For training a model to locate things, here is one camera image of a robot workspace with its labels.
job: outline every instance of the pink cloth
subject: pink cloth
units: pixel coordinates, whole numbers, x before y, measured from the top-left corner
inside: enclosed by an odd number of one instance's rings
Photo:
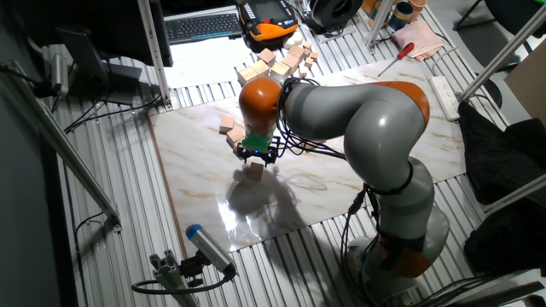
[[[442,39],[434,34],[424,20],[413,22],[392,34],[392,39],[400,48],[408,43],[415,45],[408,56],[416,58],[424,55],[424,58],[432,56],[438,49],[444,47]]]

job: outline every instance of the stack of wooden blocks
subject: stack of wooden blocks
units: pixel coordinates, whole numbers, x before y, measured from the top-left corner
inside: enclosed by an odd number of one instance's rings
[[[276,62],[275,54],[265,48],[258,54],[256,63],[237,72],[237,78],[241,86],[245,86],[245,84],[256,78],[265,78],[270,75],[291,76],[298,68],[299,77],[305,78],[317,58],[318,53],[311,51],[311,42],[304,42],[301,46],[292,46],[288,50],[288,54],[280,62]]]
[[[226,141],[233,148],[233,153],[237,155],[237,147],[239,143],[245,138],[245,131],[239,127],[235,127],[235,119],[230,116],[223,116],[220,120],[221,134],[226,135]],[[260,163],[251,163],[247,169],[247,177],[254,181],[261,181],[262,174],[264,173],[264,166]]]

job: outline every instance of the table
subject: table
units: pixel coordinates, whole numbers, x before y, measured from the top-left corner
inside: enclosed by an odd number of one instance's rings
[[[461,131],[445,119],[420,66],[404,59],[377,78],[388,64],[379,61],[324,75],[317,81],[326,86],[393,80],[417,84],[429,99],[431,116],[410,155],[425,164],[434,182],[464,173]],[[362,189],[362,179],[348,163],[316,153],[296,156],[286,152],[264,170],[261,182],[247,180],[247,165],[232,154],[225,136],[218,133],[222,116],[235,118],[236,125],[244,130],[238,97],[150,117],[182,231],[199,223],[222,248],[233,252],[337,217],[347,211]],[[343,152],[343,137],[326,144]],[[259,158],[249,161],[263,163]],[[184,233],[179,236],[188,255],[194,255],[195,246]]]
[[[447,35],[428,7],[423,10],[421,18],[434,32]],[[357,31],[320,46],[307,29],[301,29],[305,39],[311,40],[320,48],[322,55],[311,69],[311,77],[389,60],[397,54],[398,48],[391,42],[380,44],[373,55],[360,48],[363,37],[369,31],[367,17],[365,13],[359,12],[351,22],[356,25]],[[380,32],[380,38],[385,38],[386,35],[384,31]],[[277,52],[277,55],[282,57],[284,53]],[[442,53],[436,54],[433,60],[441,55]],[[126,58],[115,59],[113,62],[144,68],[141,81],[156,84],[153,68]],[[241,63],[237,68],[250,64],[252,63]],[[421,65],[428,77],[432,75],[431,61]],[[458,92],[462,92],[474,78],[473,71],[459,51],[444,57],[436,71],[444,74],[453,90]],[[171,89],[172,108],[179,109],[235,97],[240,90],[239,84],[235,83]],[[479,93],[487,96],[483,89]],[[145,102],[143,97],[143,94],[137,96],[135,104],[142,105]],[[489,120],[501,128],[506,126],[507,121],[493,103],[479,97],[473,98],[473,104]],[[90,106],[90,101],[61,104],[55,116],[61,127],[66,127]],[[123,108],[125,107],[99,105],[97,112],[103,114]],[[165,111],[167,110],[163,107],[158,107],[150,110],[149,114]],[[178,258],[183,255],[177,239],[177,221],[172,216],[166,181],[160,170],[148,120],[141,113],[122,113],[104,118],[99,123],[88,123],[78,128],[69,138],[89,168],[95,172],[108,197],[115,200],[123,219],[124,230],[120,235],[102,233],[99,223],[85,225],[78,233],[84,258],[83,278],[90,305],[108,302],[108,305],[119,306],[176,306],[170,297],[147,297],[131,292],[131,283],[153,278],[148,262],[149,255],[162,254],[167,248],[171,248]],[[62,168],[60,173],[61,178],[64,178]],[[70,190],[75,223],[100,211],[72,174],[68,173],[68,181],[61,180],[61,185],[67,217],[70,217],[67,205],[67,191]],[[451,224],[450,235],[439,260],[419,278],[423,286],[419,292],[411,293],[416,298],[437,291],[452,281],[473,276],[463,257],[462,246],[470,232],[484,218],[464,175],[436,183],[435,190],[435,205],[448,216]],[[351,221],[350,237],[373,235],[373,224],[367,212],[360,211],[357,215],[359,219]],[[96,220],[104,222],[102,217]],[[354,297],[347,292],[346,285],[338,277],[339,238],[343,220],[343,217],[335,217],[232,252],[231,256],[240,273],[235,282],[212,292],[199,294],[198,298],[204,306],[306,306],[326,300],[345,306],[356,305]],[[67,225],[72,227],[70,218],[67,219]],[[71,252],[74,254],[71,232],[69,240]],[[80,305],[85,305],[82,278],[77,268],[74,274]],[[208,267],[202,278],[206,284],[212,284],[220,276],[214,268]]]

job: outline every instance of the black cloth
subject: black cloth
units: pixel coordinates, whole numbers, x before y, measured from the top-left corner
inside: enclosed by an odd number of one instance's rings
[[[538,119],[505,131],[466,102],[459,106],[467,176],[489,205],[546,173],[546,129]],[[508,273],[546,263],[546,189],[495,212],[464,246],[476,271]]]

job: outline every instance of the screwdriver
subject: screwdriver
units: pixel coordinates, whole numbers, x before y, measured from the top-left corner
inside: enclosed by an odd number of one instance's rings
[[[387,69],[391,68],[392,65],[394,65],[394,63],[396,63],[398,60],[401,60],[403,57],[405,57],[409,52],[411,52],[411,50],[413,50],[413,48],[415,47],[415,45],[413,43],[408,43],[403,49],[402,51],[400,51],[400,53],[396,56],[396,59],[394,59],[394,61],[392,61],[391,64],[389,64],[389,66],[387,66],[385,69],[383,69],[383,71],[377,76],[377,78],[379,78],[384,72],[386,72]]]

